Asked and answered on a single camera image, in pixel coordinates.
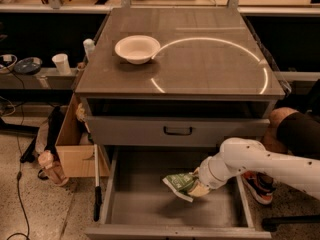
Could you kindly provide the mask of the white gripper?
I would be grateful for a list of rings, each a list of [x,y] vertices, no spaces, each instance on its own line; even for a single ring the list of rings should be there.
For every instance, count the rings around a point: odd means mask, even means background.
[[[210,189],[215,190],[224,186],[230,178],[239,173],[240,169],[228,165],[220,153],[209,156],[201,162],[199,169],[192,172],[194,177],[199,177],[202,184],[195,184],[187,191],[187,194],[191,197],[205,196],[210,192]]]

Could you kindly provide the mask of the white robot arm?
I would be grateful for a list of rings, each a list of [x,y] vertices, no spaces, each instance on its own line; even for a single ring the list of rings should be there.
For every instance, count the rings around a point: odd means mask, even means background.
[[[188,191],[201,197],[247,171],[266,174],[316,199],[320,199],[320,161],[267,151],[256,140],[229,138],[219,152],[203,160]]]

